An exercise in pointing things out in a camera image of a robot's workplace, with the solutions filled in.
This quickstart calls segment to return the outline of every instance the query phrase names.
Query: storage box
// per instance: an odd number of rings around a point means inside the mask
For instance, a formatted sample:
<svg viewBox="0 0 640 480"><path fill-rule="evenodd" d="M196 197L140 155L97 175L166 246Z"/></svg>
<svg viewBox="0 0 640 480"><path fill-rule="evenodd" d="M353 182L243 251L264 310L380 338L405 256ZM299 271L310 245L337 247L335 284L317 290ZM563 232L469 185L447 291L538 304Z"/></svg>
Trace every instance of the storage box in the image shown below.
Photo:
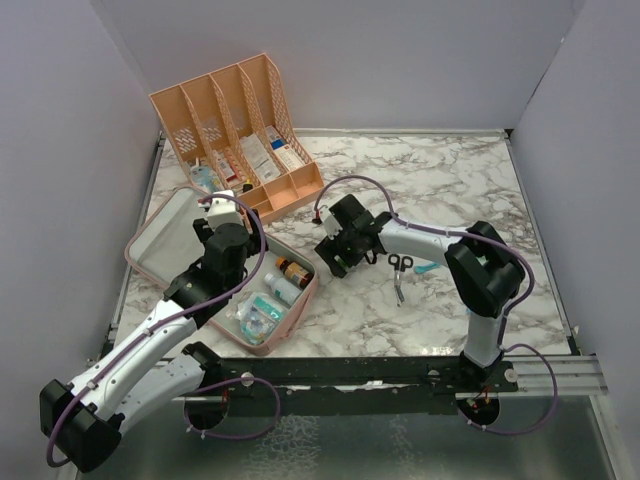
<svg viewBox="0 0 640 480"><path fill-rule="evenodd" d="M205 193L191 186L181 187L174 191L127 245L125 257L132 268L162 288L167 288L174 277L202 256L204 247L198 241L192 224L195 219L202 218L204 215L204 210L197 203L204 195ZM229 305L209 320L225 336L254 355L267 355L291 335L302 320L307 306L318 288L318 273L315 265L309 259L270 235L267 235L267 243L269 251L265 254L257 275L241 292L231 298ZM243 292L271 292L264 282L264 276L267 273L282 275L275 266L276 259L280 256L302 265L313 273L313 280L302 291L300 297L290 307L287 316L271 332L269 338L259 345L252 345L242 334L240 321L233 316L233 313L243 298ZM247 271L254 268L257 260L258 255L247 260L245 263Z"/></svg>
<svg viewBox="0 0 640 480"><path fill-rule="evenodd" d="M268 224L313 200L324 181L313 158L293 131L282 80L265 55L244 60L150 96L185 175L196 161L213 168L225 188L239 190L245 181L254 191L240 195L258 209ZM273 126L304 162L289 172L271 148L265 126ZM240 138L255 134L281 175L262 183L247 161ZM219 152L236 171L238 181L226 181Z"/></svg>

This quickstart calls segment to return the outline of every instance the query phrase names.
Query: scissors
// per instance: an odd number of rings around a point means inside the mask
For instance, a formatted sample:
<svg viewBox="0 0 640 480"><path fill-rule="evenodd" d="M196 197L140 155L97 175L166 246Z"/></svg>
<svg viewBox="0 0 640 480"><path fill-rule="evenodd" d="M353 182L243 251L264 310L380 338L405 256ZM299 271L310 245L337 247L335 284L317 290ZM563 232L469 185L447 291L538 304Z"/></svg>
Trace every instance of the scissors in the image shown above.
<svg viewBox="0 0 640 480"><path fill-rule="evenodd" d="M407 268L413 267L413 258L407 256L400 257L400 255L392 253L389 255L389 265L391 265L395 271L393 276L393 288L396 291L398 306L401 306L404 303L404 294L402 293L401 288L402 276Z"/></svg>

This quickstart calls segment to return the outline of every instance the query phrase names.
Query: gray wall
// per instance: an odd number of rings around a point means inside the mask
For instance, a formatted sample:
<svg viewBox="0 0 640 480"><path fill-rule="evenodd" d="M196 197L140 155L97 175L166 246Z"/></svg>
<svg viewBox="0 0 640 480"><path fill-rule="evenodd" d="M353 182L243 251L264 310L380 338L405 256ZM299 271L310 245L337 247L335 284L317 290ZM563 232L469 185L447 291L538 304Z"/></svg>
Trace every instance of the gray wall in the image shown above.
<svg viewBox="0 0 640 480"><path fill-rule="evenodd" d="M153 90L265 51L296 126L461 129L516 125L582 1L93 3Z"/></svg>
<svg viewBox="0 0 640 480"><path fill-rule="evenodd" d="M85 0L0 15L0 478L52 477L38 393L98 352L157 136Z"/></svg>
<svg viewBox="0 0 640 480"><path fill-rule="evenodd" d="M518 169L579 341L640 473L640 2L587 0L516 128Z"/></svg>

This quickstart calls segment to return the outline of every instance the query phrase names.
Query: white bottle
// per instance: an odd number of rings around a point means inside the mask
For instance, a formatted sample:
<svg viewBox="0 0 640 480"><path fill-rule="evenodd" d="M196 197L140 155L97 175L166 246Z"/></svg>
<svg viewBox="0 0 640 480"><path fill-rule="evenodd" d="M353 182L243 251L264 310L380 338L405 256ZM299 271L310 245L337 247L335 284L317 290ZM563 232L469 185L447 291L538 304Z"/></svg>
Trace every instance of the white bottle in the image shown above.
<svg viewBox="0 0 640 480"><path fill-rule="evenodd" d="M302 293L302 290L289 283L284 277L278 278L267 273L264 276L264 281L271 287L273 294L289 306L292 306Z"/></svg>

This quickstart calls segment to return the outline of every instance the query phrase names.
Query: white marble surface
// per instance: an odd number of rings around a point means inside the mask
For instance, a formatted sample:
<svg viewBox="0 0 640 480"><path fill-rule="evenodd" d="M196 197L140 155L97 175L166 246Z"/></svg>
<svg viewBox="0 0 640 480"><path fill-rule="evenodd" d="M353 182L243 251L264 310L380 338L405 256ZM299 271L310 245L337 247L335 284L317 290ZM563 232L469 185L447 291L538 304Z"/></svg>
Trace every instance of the white marble surface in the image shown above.
<svg viewBox="0 0 640 480"><path fill-rule="evenodd" d="M537 277L533 295L510 315L505 345L526 342L544 353L569 353L563 325L546 275L506 144L499 137L302 137L326 182L348 173L370 176L391 192L401 217L466 227L491 222L519 249ZM149 213L185 177L167 142ZM332 205L353 193L374 215L386 210L375 187L361 181L336 185ZM464 345L466 308L446 268L424 275L407 272L405 304L396 306L392 269L386 261L359 265L333 278L313 248L324 230L311 223L311 205L267 227L317 264L320 288L306 318L272 356L450 355ZM161 298L162 290L133 273L116 342L128 335ZM225 357L247 356L211 324L187 342L200 340ZM170 352L180 350L177 346Z"/></svg>

